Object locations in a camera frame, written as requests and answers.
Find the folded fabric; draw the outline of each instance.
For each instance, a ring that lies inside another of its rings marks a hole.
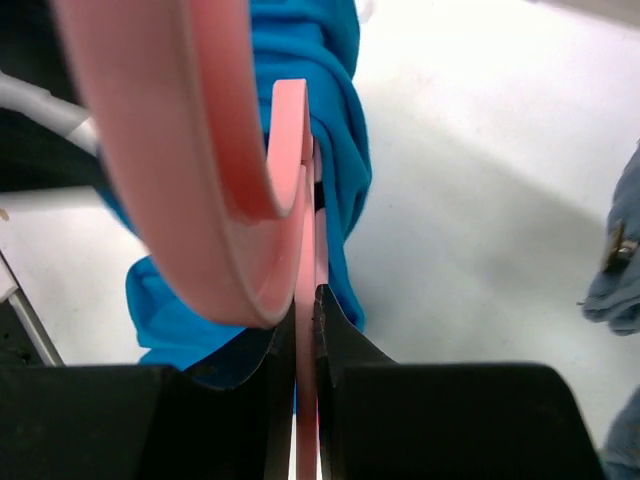
[[[620,225],[624,225],[623,240],[640,240],[640,150],[627,164],[616,187],[607,221],[607,245]],[[623,269],[598,273],[582,312],[591,321],[607,322],[617,335],[640,330],[640,255],[633,255]]]
[[[640,479],[640,388],[611,425],[602,459],[610,479]]]
[[[344,242],[362,212],[371,182],[364,115],[351,79],[359,47],[353,0],[253,0],[252,40],[260,119],[268,141],[271,91],[278,79],[307,80],[311,130],[323,159],[329,283],[346,316],[364,327],[364,313],[349,282]],[[132,231],[122,205],[106,202]],[[133,265],[127,301],[147,364],[185,369],[243,329],[197,316],[171,291],[149,257]]]

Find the brown clip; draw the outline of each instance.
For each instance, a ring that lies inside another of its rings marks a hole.
[[[631,262],[638,242],[625,240],[624,222],[619,221],[611,232],[609,245],[602,261],[603,273],[621,273]]]

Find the white table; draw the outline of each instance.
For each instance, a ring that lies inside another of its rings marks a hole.
[[[601,443],[640,335],[580,317],[640,137],[640,34],[519,0],[379,0],[356,85],[375,183],[347,245],[367,334],[397,360],[555,367]],[[90,192],[0,199],[0,249],[69,364],[133,362],[144,255]]]

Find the pink plastic hanger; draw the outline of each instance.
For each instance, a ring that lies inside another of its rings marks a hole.
[[[312,316],[327,258],[306,82],[275,84],[265,161],[246,2],[54,5],[114,186],[174,291],[249,327],[277,324],[295,293],[297,473],[314,479]]]

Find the clothing button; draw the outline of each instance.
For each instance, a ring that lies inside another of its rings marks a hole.
[[[602,272],[622,273],[638,249],[638,242],[624,238],[624,222],[619,221],[609,237],[609,245],[602,261]]]

